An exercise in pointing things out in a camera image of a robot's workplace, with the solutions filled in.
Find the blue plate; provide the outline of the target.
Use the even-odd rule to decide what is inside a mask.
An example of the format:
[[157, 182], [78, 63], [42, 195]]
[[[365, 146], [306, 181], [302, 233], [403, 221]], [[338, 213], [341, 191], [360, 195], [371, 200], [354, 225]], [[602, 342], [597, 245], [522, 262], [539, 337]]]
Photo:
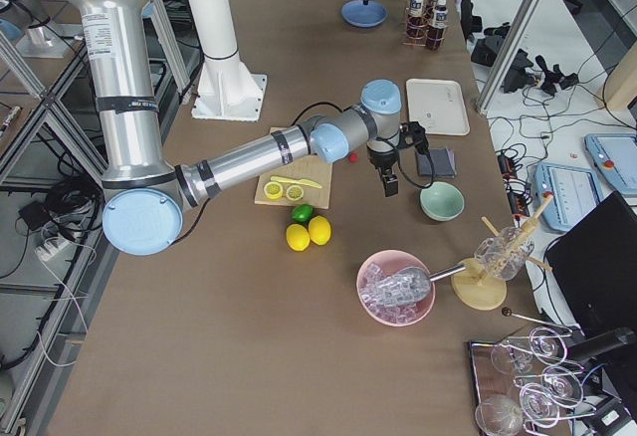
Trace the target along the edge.
[[373, 28], [387, 18], [385, 7], [377, 1], [351, 0], [342, 5], [340, 14], [343, 20], [357, 28]]

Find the green ceramic bowl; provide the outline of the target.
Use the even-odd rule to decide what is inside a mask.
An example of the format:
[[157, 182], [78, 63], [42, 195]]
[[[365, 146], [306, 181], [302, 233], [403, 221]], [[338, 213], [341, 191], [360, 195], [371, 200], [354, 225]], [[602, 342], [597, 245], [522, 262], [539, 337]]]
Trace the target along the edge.
[[458, 217], [465, 209], [462, 192], [454, 185], [437, 181], [422, 189], [419, 195], [421, 210], [431, 219], [439, 222]]

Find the dark grey folded cloth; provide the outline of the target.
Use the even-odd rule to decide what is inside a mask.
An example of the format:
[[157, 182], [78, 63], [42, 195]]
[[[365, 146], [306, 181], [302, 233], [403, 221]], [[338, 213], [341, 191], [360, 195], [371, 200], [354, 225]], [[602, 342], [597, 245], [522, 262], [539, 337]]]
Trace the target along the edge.
[[429, 155], [416, 153], [416, 166], [419, 176], [454, 178], [457, 175], [455, 153], [452, 149], [431, 148]]

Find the wooden cutting board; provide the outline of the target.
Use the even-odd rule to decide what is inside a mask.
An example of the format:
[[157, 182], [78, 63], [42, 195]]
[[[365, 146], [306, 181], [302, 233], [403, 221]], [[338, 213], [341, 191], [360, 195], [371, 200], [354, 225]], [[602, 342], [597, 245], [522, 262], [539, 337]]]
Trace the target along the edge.
[[[259, 170], [259, 180], [255, 191], [255, 203], [275, 206], [294, 206], [302, 203], [311, 204], [315, 208], [327, 209], [329, 206], [330, 184], [332, 177], [332, 165], [325, 163], [317, 155], [309, 154], [309, 145], [305, 135], [298, 129], [277, 129], [285, 137], [293, 160], [288, 164], [283, 163], [279, 145], [274, 142], [266, 150], [260, 150], [253, 161]], [[264, 186], [272, 176], [285, 177], [293, 180], [308, 179], [320, 185], [320, 188], [301, 185], [304, 190], [303, 197], [298, 201], [287, 198], [286, 191], [290, 183], [284, 183], [283, 196], [278, 199], [270, 199]]]

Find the yellow lemon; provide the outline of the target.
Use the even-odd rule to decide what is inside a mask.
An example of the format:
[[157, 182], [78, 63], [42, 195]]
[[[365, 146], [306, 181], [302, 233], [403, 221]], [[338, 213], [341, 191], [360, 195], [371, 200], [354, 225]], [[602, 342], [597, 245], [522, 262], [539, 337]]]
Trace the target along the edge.
[[311, 237], [305, 226], [295, 223], [287, 227], [286, 241], [293, 251], [302, 252], [310, 245]]
[[312, 218], [308, 225], [308, 231], [311, 241], [317, 245], [325, 245], [331, 239], [331, 225], [323, 216]]

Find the green lime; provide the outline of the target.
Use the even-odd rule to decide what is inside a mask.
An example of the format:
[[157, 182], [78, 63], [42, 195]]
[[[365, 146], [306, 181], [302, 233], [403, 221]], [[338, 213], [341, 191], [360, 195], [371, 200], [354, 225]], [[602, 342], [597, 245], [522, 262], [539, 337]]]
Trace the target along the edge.
[[314, 208], [310, 204], [301, 204], [292, 211], [292, 219], [298, 223], [306, 223], [314, 216]]

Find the beige rectangular tray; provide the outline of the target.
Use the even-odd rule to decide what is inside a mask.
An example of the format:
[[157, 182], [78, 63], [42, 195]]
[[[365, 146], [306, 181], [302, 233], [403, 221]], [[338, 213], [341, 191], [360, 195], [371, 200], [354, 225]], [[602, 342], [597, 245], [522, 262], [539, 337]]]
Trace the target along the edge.
[[408, 116], [428, 134], [464, 136], [469, 119], [459, 83], [450, 80], [409, 79], [406, 82]]

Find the lemon half slice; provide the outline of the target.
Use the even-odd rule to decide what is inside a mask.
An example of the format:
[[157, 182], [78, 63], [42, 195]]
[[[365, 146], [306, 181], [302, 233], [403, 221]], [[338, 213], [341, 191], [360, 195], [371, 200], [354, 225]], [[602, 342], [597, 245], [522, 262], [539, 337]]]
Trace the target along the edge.
[[299, 184], [291, 184], [285, 191], [286, 199], [291, 202], [297, 202], [304, 198], [305, 191]]
[[284, 195], [283, 184], [277, 181], [268, 181], [263, 186], [264, 196], [269, 200], [278, 200]]

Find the metal ice scoop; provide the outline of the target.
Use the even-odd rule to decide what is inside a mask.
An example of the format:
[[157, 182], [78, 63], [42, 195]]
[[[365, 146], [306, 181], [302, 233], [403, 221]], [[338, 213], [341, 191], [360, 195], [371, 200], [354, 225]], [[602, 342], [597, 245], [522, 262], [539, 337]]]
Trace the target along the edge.
[[465, 269], [464, 264], [457, 264], [434, 274], [429, 274], [420, 267], [401, 269], [392, 275], [392, 278], [399, 284], [394, 299], [398, 305], [420, 302], [431, 294], [434, 282], [458, 274]]

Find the clear plastic ice cubes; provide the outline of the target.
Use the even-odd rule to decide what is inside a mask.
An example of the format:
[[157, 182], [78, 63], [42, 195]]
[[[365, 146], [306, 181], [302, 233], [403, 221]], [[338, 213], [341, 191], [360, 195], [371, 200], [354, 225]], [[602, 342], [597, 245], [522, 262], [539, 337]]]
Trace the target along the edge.
[[363, 272], [364, 285], [359, 296], [364, 306], [375, 317], [391, 324], [410, 324], [417, 318], [417, 305], [422, 304], [430, 297], [433, 290], [427, 298], [420, 302], [398, 305], [394, 297], [399, 284], [392, 278], [396, 272], [386, 273], [378, 264], [369, 264]]

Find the wooden cup tree stand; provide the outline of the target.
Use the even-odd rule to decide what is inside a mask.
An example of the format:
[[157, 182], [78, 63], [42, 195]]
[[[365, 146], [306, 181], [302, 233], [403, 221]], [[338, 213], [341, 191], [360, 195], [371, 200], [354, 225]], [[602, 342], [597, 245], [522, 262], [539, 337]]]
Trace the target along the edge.
[[[521, 227], [516, 228], [521, 229], [525, 236], [531, 238], [531, 234], [538, 226], [539, 216], [552, 201], [552, 198], [552, 194], [546, 193], [542, 203], [533, 215], [529, 217]], [[505, 229], [498, 230], [485, 216], [482, 217], [482, 221], [494, 234], [493, 237]], [[528, 257], [528, 260], [549, 269], [547, 264], [531, 258], [531, 255]], [[453, 290], [458, 298], [465, 305], [481, 311], [490, 311], [500, 306], [507, 295], [506, 281], [491, 277], [474, 256], [464, 259], [462, 264], [466, 266], [466, 269], [451, 279]]]

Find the blue teach pendant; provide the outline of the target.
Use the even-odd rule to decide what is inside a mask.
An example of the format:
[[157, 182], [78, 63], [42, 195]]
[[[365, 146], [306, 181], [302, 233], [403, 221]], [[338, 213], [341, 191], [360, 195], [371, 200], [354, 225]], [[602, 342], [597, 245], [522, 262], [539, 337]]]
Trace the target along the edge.
[[554, 231], [569, 231], [603, 200], [601, 184], [588, 168], [541, 162], [534, 179], [539, 197], [553, 195], [542, 218]]
[[636, 135], [590, 133], [584, 145], [608, 184], [622, 195], [636, 196]]

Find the black laptop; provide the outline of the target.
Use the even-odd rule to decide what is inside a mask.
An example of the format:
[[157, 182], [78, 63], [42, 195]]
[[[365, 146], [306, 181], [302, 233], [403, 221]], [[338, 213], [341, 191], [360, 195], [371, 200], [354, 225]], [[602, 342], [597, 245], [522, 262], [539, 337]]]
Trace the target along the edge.
[[636, 328], [636, 213], [611, 193], [546, 252], [581, 328]]

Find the wine glass rack tray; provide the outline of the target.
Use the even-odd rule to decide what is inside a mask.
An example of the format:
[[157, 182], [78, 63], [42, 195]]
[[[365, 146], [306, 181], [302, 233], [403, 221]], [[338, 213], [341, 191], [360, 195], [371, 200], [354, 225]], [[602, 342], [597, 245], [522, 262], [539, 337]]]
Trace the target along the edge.
[[[494, 368], [491, 363], [491, 350], [494, 345], [495, 343], [479, 341], [471, 341], [468, 343], [476, 408], [486, 398], [495, 394], [505, 395], [521, 407], [519, 400], [521, 389], [514, 386], [514, 377], [518, 375], [503, 374]], [[581, 373], [575, 370], [575, 368], [567, 366], [565, 362], [555, 365], [563, 366], [574, 372], [582, 385], [583, 378]], [[548, 365], [536, 362], [530, 374], [539, 374], [547, 366]], [[523, 427], [517, 435], [557, 435], [562, 429], [573, 430], [578, 421], [582, 422], [595, 416], [599, 409], [598, 406], [588, 401], [585, 395], [583, 401], [574, 407], [557, 405], [559, 406], [560, 416], [558, 417], [558, 422], [555, 426], [548, 429], [540, 428], [530, 422], [527, 422], [525, 415], [523, 414]]]

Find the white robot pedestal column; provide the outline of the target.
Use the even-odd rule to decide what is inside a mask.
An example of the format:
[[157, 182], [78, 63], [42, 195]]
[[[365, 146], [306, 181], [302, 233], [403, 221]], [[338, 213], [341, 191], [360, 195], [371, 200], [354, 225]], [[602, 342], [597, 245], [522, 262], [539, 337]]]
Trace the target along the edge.
[[192, 115], [202, 119], [259, 119], [267, 77], [241, 61], [229, 0], [188, 0], [204, 56]]

